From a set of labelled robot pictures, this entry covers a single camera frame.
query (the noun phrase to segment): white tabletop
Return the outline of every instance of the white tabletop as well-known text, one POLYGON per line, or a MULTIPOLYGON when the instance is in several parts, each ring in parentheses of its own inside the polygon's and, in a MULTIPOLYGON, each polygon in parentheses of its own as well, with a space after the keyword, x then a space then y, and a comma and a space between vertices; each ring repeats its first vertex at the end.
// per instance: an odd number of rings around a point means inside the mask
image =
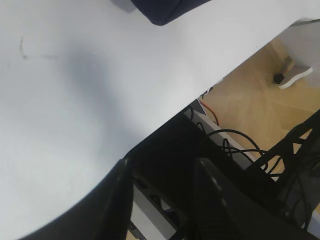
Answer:
POLYGON ((131 148, 299 19, 299 5, 213 0, 159 27, 110 0, 1 0, 0 239, 80 201, 131 148))

